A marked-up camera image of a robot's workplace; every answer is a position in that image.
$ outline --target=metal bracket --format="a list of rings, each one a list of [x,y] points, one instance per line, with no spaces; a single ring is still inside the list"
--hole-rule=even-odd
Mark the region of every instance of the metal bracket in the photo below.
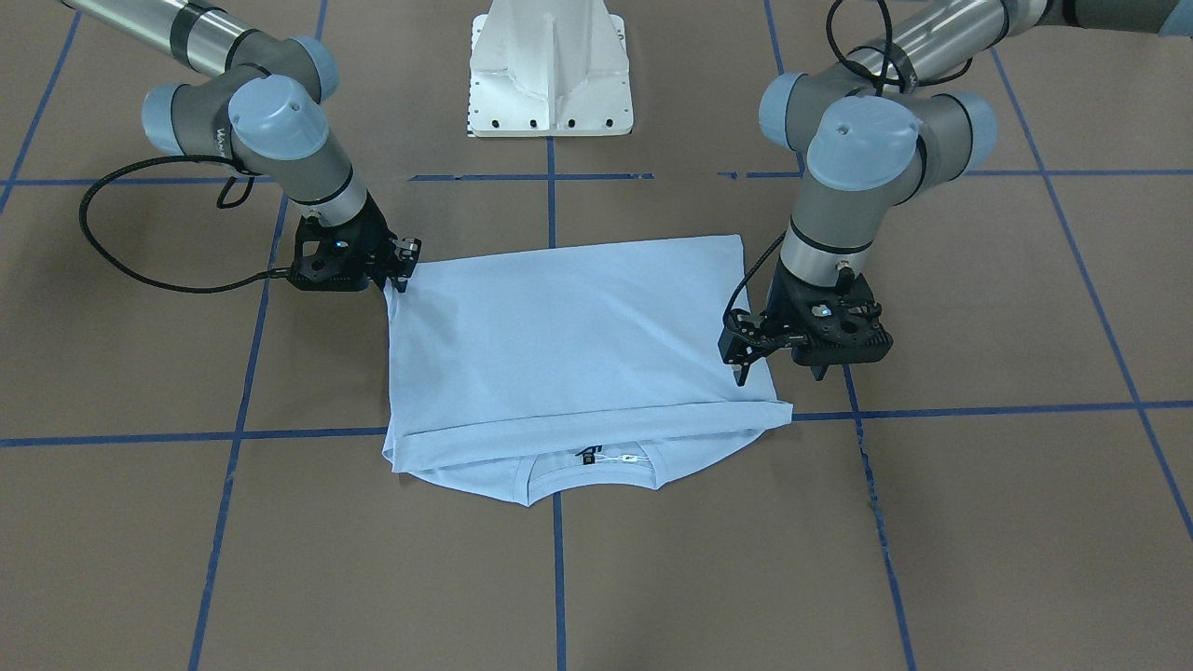
[[[398,240],[369,197],[360,214],[340,226],[326,227],[319,217],[303,217],[286,279],[304,291],[363,291],[370,281],[384,289],[388,279],[403,293],[421,250],[422,241],[416,238]]]
[[[625,21],[604,0],[494,0],[472,21],[470,68],[470,136],[602,136],[633,128]]]

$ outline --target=clothing tag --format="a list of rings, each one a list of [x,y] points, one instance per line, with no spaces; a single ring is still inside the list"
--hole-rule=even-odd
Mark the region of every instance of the clothing tag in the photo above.
[[[596,453],[599,453],[602,447],[604,445],[593,445],[591,448],[585,448],[579,453],[576,453],[576,456],[580,457],[581,463],[583,463],[585,466],[591,466],[593,463],[596,463]]]

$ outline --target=blue grid line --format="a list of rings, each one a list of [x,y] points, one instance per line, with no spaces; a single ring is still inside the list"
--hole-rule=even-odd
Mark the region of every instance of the blue grid line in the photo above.
[[[555,221],[555,137],[546,138],[546,246],[551,250],[556,244]]]
[[[883,565],[886,567],[886,583],[890,585],[891,603],[895,605],[895,618],[898,621],[900,640],[903,642],[903,658],[907,661],[907,671],[915,671],[915,652],[911,650],[911,633],[908,630],[907,614],[903,610],[903,595],[898,587],[898,578],[895,575],[890,542],[886,540],[886,519],[883,517],[883,509],[878,504],[878,487],[874,482],[874,472],[870,467],[870,455],[866,454],[866,430],[863,425],[861,410],[858,406],[858,390],[853,386],[853,374],[849,371],[849,367],[842,365],[841,368],[845,370],[845,388],[849,394],[853,426],[858,433],[858,451],[861,454],[861,468],[865,470],[866,488],[870,491],[870,507],[874,512],[878,546],[882,548]]]
[[[70,30],[67,31],[67,38],[62,42],[58,60],[54,63],[54,72],[50,73],[50,80],[45,84],[42,99],[37,103],[37,111],[33,112],[33,121],[29,122],[29,130],[25,131],[25,138],[20,143],[20,152],[17,153],[17,160],[12,164],[12,172],[8,173],[8,179],[5,181],[4,192],[0,193],[0,213],[4,213],[5,205],[8,204],[8,197],[12,195],[13,186],[16,186],[20,167],[25,164],[25,156],[29,155],[29,147],[33,143],[37,127],[42,123],[42,115],[45,113],[45,106],[50,104],[50,94],[54,93],[54,87],[58,84],[62,66],[67,62],[67,54],[70,53],[70,45],[74,44],[74,36],[79,31],[80,19],[82,19],[82,13],[75,12],[74,19],[70,21]]]
[[[1193,399],[1172,401],[1143,401],[1145,410],[1193,410]],[[937,407],[904,410],[864,410],[863,419],[913,419],[925,417],[993,417],[1007,414],[1068,414],[1088,412],[1133,412],[1133,402],[1107,404],[1056,404],[1038,406],[978,406]],[[840,421],[853,419],[852,412],[796,412],[792,421]],[[384,436],[385,426],[344,426],[326,429],[261,429],[235,431],[198,431],[180,433],[115,433],[94,436],[49,436],[29,438],[0,438],[0,449],[54,448],[75,445],[126,445],[137,443],[202,443],[231,441],[237,436],[245,441],[274,441],[283,438],[345,438],[354,436]]]
[[[13,186],[91,186],[98,179],[17,179]],[[111,186],[185,186],[191,184],[223,184],[227,177],[122,177],[112,180]],[[258,184],[273,184],[272,177],[258,177]]]
[[[551,494],[552,530],[555,534],[555,667],[568,671],[568,627],[564,616],[563,592],[563,495]]]
[[[1114,359],[1118,362],[1119,370],[1123,373],[1123,380],[1126,382],[1127,390],[1131,393],[1131,400],[1135,402],[1138,411],[1139,421],[1143,423],[1144,432],[1148,435],[1148,441],[1151,443],[1151,451],[1155,454],[1156,461],[1160,463],[1160,469],[1164,475],[1164,480],[1168,482],[1168,491],[1172,493],[1173,501],[1176,504],[1176,510],[1181,516],[1181,521],[1185,523],[1185,531],[1188,534],[1189,538],[1193,540],[1193,518],[1189,517],[1189,510],[1188,506],[1185,505],[1185,498],[1181,495],[1180,487],[1176,485],[1176,478],[1173,475],[1172,468],[1168,466],[1168,458],[1164,456],[1164,450],[1160,445],[1156,431],[1151,426],[1151,419],[1148,417],[1148,410],[1139,398],[1139,390],[1136,388],[1135,380],[1131,377],[1131,371],[1126,365],[1126,358],[1123,356],[1118,339],[1114,337],[1114,330],[1111,328],[1109,319],[1106,316],[1106,310],[1102,308],[1102,301],[1098,296],[1098,290],[1094,288],[1093,277],[1089,275],[1089,270],[1086,267],[1086,260],[1081,254],[1081,250],[1077,247],[1077,239],[1073,233],[1073,227],[1069,226],[1069,217],[1064,214],[1064,208],[1061,205],[1061,198],[1057,196],[1056,187],[1052,185],[1052,178],[1044,166],[1044,158],[1040,154],[1039,147],[1036,144],[1036,136],[1032,134],[1032,130],[1027,124],[1027,116],[1024,115],[1024,109],[1019,104],[1019,98],[1015,96],[1014,87],[1010,85],[1010,79],[1007,76],[1007,70],[1002,64],[1002,59],[999,57],[997,50],[990,49],[990,55],[994,57],[994,66],[999,69],[999,76],[1002,78],[1002,85],[1007,90],[1010,104],[1015,109],[1015,116],[1019,117],[1019,124],[1022,127],[1024,136],[1027,137],[1027,144],[1032,149],[1036,164],[1040,168],[1044,185],[1047,187],[1049,197],[1052,199],[1052,208],[1056,210],[1057,218],[1061,221],[1061,228],[1064,230],[1065,240],[1069,244],[1069,251],[1073,252],[1073,258],[1077,263],[1077,270],[1081,272],[1081,279],[1086,284],[1086,290],[1089,293],[1090,301],[1093,301],[1094,310],[1098,313],[1098,319],[1101,321],[1107,340],[1109,340],[1111,350],[1114,352]]]
[[[126,433],[112,436],[61,436],[45,438],[0,438],[4,448],[60,448],[70,445],[130,445],[137,443],[200,443],[231,441],[235,431],[208,431],[194,433]]]
[[[803,171],[798,172],[747,172],[746,179],[803,179]]]
[[[555,137],[546,138],[546,246],[556,246],[555,220]],[[555,666],[568,670],[568,621],[564,610],[563,494],[551,494],[551,533],[555,540]]]
[[[416,174],[407,181],[599,181],[654,178],[650,172],[556,173],[549,170],[543,174]]]
[[[278,205],[278,218],[273,226],[273,241],[270,246],[270,260],[265,267],[273,267],[278,258],[278,246],[282,242],[282,230],[286,221],[289,199],[282,196]],[[216,529],[211,538],[211,556],[208,559],[208,574],[203,584],[203,598],[199,602],[199,614],[194,623],[194,639],[191,642],[191,660],[187,669],[198,671],[199,655],[203,653],[203,639],[208,628],[208,614],[211,610],[211,595],[215,591],[216,571],[220,568],[220,552],[223,549],[223,534],[228,525],[228,509],[231,505],[231,492],[235,485],[236,466],[240,463],[240,448],[243,443],[245,423],[248,420],[248,402],[253,394],[253,378],[256,375],[256,359],[261,351],[261,337],[265,333],[265,315],[270,308],[270,281],[261,287],[261,300],[256,307],[256,326],[253,328],[253,344],[248,351],[248,364],[245,369],[245,389],[236,413],[236,437],[228,453],[228,469],[224,474],[223,493],[220,497],[220,512],[216,516]]]
[[[315,19],[315,39],[323,39],[323,25],[327,23],[327,0],[319,2],[319,18]]]
[[[783,72],[784,72],[784,69],[783,69],[783,56],[779,53],[779,39],[775,36],[775,31],[774,31],[774,18],[773,18],[773,14],[771,12],[771,0],[762,0],[762,4],[766,7],[767,24],[769,25],[769,29],[771,29],[771,47],[774,49],[774,62],[775,62],[775,64],[779,68],[779,74],[783,74]],[[796,152],[796,160],[798,161],[798,165],[799,165],[799,172],[797,174],[790,174],[790,173],[747,173],[746,177],[747,178],[749,178],[752,176],[759,176],[759,177],[761,177],[761,176],[773,176],[773,177],[779,177],[781,174],[783,177],[798,177],[798,178],[802,178],[804,171],[806,170],[806,164],[804,162],[804,158],[803,158],[803,155],[799,152]],[[890,547],[889,547],[889,544],[886,542],[886,523],[883,519],[882,509],[878,506],[878,491],[877,491],[877,486],[874,484],[874,473],[870,468],[870,455],[866,454],[866,448],[865,448],[865,430],[864,430],[863,424],[861,424],[863,420],[861,420],[861,411],[860,411],[860,407],[858,406],[858,394],[857,394],[857,390],[853,387],[853,375],[849,373],[849,367],[846,365],[846,367],[842,367],[842,368],[845,369],[845,386],[846,386],[846,390],[849,394],[849,408],[852,411],[848,417],[853,419],[854,426],[855,426],[857,432],[858,432],[858,451],[861,454],[861,466],[863,466],[863,468],[864,468],[864,470],[866,473],[866,486],[870,490],[870,504],[871,504],[871,507],[874,511],[874,527],[878,530],[878,544],[882,548],[883,564],[886,567],[886,580],[888,580],[888,583],[890,585],[891,601],[895,604],[895,617],[898,621],[900,638],[901,638],[902,644],[903,644],[903,657],[904,657],[904,659],[907,661],[907,669],[908,669],[908,671],[915,671],[915,653],[911,650],[911,635],[910,635],[910,632],[908,630],[907,617],[905,617],[905,615],[903,612],[903,597],[900,593],[898,578],[895,575],[895,566],[894,566],[894,564],[891,561]]]
[[[970,177],[1193,177],[1193,170],[971,170]]]
[[[787,72],[783,67],[783,51],[779,49],[779,32],[774,29],[774,12],[771,11],[771,0],[762,0],[762,8],[766,10],[766,27],[771,31],[771,50],[774,51],[774,67],[779,74]]]

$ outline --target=silver arm segment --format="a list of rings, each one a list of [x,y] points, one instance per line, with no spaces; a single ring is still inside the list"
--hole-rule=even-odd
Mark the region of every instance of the silver arm segment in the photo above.
[[[397,241],[320,103],[339,70],[313,37],[274,39],[202,0],[60,0],[212,79],[149,92],[142,123],[172,155],[215,155],[268,174],[302,213],[288,279],[299,289],[404,290],[420,242]],[[301,256],[302,242],[317,252]]]
[[[885,356],[894,340],[861,269],[886,210],[981,165],[997,136],[979,97],[913,93],[1036,25],[1188,36],[1193,0],[937,0],[892,26],[889,44],[884,35],[767,87],[762,133],[803,153],[806,171],[766,310],[727,309],[722,358],[740,384],[752,362],[785,347],[818,377]]]

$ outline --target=floor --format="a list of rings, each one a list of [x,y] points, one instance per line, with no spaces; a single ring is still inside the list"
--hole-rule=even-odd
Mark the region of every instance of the floor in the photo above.
[[[324,39],[333,128],[428,260],[713,233],[755,257],[801,171],[756,104],[829,63],[829,2],[608,5],[637,123],[598,140],[465,137],[487,2],[225,6]],[[379,293],[179,296],[87,247],[87,185],[155,155],[142,97],[197,75],[49,1],[0,5],[0,667],[1193,667],[1193,42],[978,56],[946,86],[991,103],[996,152],[892,210],[867,266],[889,357],[821,383],[774,357],[790,426],[530,509],[389,473]],[[97,199],[130,265],[289,259],[276,185],[217,213],[217,170],[155,170]]]

